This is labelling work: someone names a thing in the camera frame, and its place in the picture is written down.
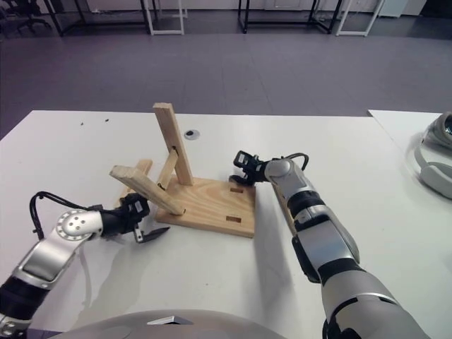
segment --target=wooden post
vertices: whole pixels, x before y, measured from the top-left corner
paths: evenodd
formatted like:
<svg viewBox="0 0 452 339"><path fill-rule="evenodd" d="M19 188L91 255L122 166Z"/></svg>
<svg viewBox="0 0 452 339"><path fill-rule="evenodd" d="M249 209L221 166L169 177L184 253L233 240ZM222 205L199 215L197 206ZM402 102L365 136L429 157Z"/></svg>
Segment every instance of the wooden post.
<svg viewBox="0 0 452 339"><path fill-rule="evenodd" d="M137 162L137 164L135 165L135 168L142 171L142 173L148 175L150 168L153 166L153 161L151 159L141 159ZM127 194L129 193L133 193L134 190L131 189L128 186L124 186L124 189L122 190L121 195L119 196L119 199L125 197ZM118 201L115 204L115 207L119 207L119 205L121 205L121 203Z"/></svg>
<svg viewBox="0 0 452 339"><path fill-rule="evenodd" d="M164 190L166 190L168 188L168 184L170 183L172 171L174 171L174 167L176 166L178 159L179 159L179 156L177 155L176 150L172 149L171 152L169 152L167 161L165 162L165 165L163 166L163 169L157 180L157 185L160 188L162 188Z"/></svg>
<svg viewBox="0 0 452 339"><path fill-rule="evenodd" d="M167 144L168 152L175 149L179 156L175 167L179 183L181 185L193 186L193 176L191 175L189 159L185 153L184 143L182 142L172 105L158 102L154 104L153 108L163 138Z"/></svg>
<svg viewBox="0 0 452 339"><path fill-rule="evenodd" d="M110 175L171 214L184 214L185 209L140 170L117 165Z"/></svg>

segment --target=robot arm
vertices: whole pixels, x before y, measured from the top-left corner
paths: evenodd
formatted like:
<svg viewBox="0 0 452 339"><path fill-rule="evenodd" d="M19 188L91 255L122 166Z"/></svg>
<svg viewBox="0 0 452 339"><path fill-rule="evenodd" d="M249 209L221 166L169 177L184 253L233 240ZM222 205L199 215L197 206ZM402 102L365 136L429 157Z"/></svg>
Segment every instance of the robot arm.
<svg viewBox="0 0 452 339"><path fill-rule="evenodd" d="M76 250L86 241L133 232L135 240L143 243L168 230L164 227L149 234L143 233L139 222L150 211L146 199L139 194L129 194L121 199L121 206L115 210L104 210L102 206L87 209L64 213L45 239L37 227L40 241L0 287L0 338L22 336L47 293L58 283L74 259Z"/></svg>
<svg viewBox="0 0 452 339"><path fill-rule="evenodd" d="M305 157L304 168L308 158L300 155ZM292 157L262 162L241 151L234 164L245 177L231 179L243 184L271 182L283 195L295 220L292 245L298 261L309 281L321 284L325 338L428 338L383 283L359 266L354 239Z"/></svg>

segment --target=black cable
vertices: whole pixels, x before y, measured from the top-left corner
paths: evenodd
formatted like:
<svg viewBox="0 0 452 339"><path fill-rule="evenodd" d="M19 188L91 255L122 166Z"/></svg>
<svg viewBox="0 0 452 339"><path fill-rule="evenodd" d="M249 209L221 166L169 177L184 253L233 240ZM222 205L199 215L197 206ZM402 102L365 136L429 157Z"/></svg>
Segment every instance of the black cable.
<svg viewBox="0 0 452 339"><path fill-rule="evenodd" d="M55 194L46 192L46 191L40 191L37 192L31 199L30 199L30 215L31 215L31 220L33 221L33 225L35 226L35 229L33 230L33 233L37 234L37 238L39 240L43 240L44 239L44 232L42 231L42 226L41 226L41 222L40 219L37 215L37 209L36 209L36 199L43 199L43 198L47 198L55 203L58 203L60 205L69 207L69 208L74 208L74 209L78 209L78 210L98 210L100 212L103 213L109 213L109 214L113 214L113 215L120 215L120 216L124 216L121 211L119 210L104 210L102 208L98 208L95 206L91 206L91 207L84 207L84 206L80 206L77 205L76 203L72 203L69 200L66 200L60 196L57 196Z"/></svg>
<svg viewBox="0 0 452 339"><path fill-rule="evenodd" d="M304 169L308 165L309 156L307 154L304 154L304 153L294 153L294 154L291 154L291 155L287 156L287 158L289 158L289 159L295 159L296 157L303 157L302 171L304 171Z"/></svg>
<svg viewBox="0 0 452 339"><path fill-rule="evenodd" d="M325 321L323 322L323 328L322 328L322 339L327 339L328 338L328 322Z"/></svg>

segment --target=wood grain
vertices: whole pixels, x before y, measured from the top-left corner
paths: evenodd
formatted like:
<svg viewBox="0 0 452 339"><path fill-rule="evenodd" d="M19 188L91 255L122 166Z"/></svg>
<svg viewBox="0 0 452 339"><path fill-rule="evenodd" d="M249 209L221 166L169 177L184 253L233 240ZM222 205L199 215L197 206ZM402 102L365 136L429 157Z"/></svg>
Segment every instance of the wood grain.
<svg viewBox="0 0 452 339"><path fill-rule="evenodd" d="M167 157L167 161L165 162L165 165L163 166L163 169L158 177L157 185L166 190L168 187L168 184L170 183L172 172L174 171L174 167L177 164L177 160L179 159L179 156L177 155L177 152L175 149L172 149L169 152L169 155Z"/></svg>
<svg viewBox="0 0 452 339"><path fill-rule="evenodd" d="M244 237L254 236L256 188L199 178L194 178L193 186L184 186L173 176L167 192L186 211L179 216L159 209L155 216L158 222Z"/></svg>
<svg viewBox="0 0 452 339"><path fill-rule="evenodd" d="M151 159L140 159L136 165L135 168L142 171L142 173L148 175L150 168L153 166L153 161ZM118 198L118 201L114 204L114 207L119 207L121 205L120 199L125 197L129 193L135 192L133 189L131 189L128 186L124 186L124 189L121 192L121 195Z"/></svg>
<svg viewBox="0 0 452 339"><path fill-rule="evenodd" d="M139 169L117 165L110 175L169 213L184 214L184 208Z"/></svg>
<svg viewBox="0 0 452 339"><path fill-rule="evenodd" d="M182 141L179 126L177 125L176 114L171 104L158 102L154 104L154 113L157 117L160 130L167 144L168 152L176 149L179 160L176 164L176 174L181 185L193 185L193 176L191 175L189 159L185 153L184 143Z"/></svg>
<svg viewBox="0 0 452 339"><path fill-rule="evenodd" d="M275 192L278 203L280 204L280 207L281 207L282 213L284 215L285 221L287 223L287 226L289 227L289 230L291 231L292 235L295 236L297 233L297 230L295 229L295 226L294 226L294 218L292 218L289 208L287 208L285 199L284 199L283 195L280 193L279 188L273 184L272 184L272 187Z"/></svg>

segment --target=small hole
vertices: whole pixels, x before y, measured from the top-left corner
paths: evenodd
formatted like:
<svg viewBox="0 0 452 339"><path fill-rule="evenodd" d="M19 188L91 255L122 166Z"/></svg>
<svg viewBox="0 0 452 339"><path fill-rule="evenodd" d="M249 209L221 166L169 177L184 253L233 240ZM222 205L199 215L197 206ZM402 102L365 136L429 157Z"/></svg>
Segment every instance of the small hole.
<svg viewBox="0 0 452 339"><path fill-rule="evenodd" d="M230 215L226 215L226 221L242 222L242 219L238 218L238 217L231 217Z"/></svg>
<svg viewBox="0 0 452 339"><path fill-rule="evenodd" d="M235 193L243 193L243 189L236 189L235 187L231 187L230 191Z"/></svg>

